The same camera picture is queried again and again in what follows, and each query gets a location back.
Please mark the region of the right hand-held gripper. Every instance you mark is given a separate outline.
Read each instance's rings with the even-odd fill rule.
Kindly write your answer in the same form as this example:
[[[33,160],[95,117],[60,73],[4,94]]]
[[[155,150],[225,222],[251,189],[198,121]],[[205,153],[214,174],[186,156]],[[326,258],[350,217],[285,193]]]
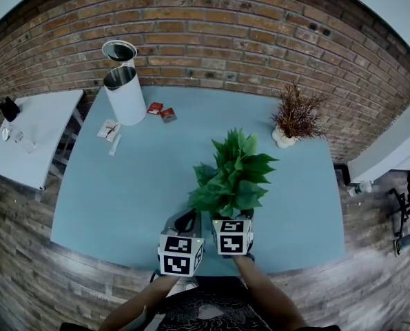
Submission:
[[[214,242],[220,255],[247,255],[253,246],[254,209],[242,210],[234,219],[212,215]]]

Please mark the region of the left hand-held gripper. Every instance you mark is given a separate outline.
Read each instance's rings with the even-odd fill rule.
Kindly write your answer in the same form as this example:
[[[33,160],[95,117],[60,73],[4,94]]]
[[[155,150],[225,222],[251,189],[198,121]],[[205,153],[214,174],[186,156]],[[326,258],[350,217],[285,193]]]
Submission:
[[[195,209],[170,217],[158,245],[160,272],[164,275],[193,275],[204,253],[201,213]]]

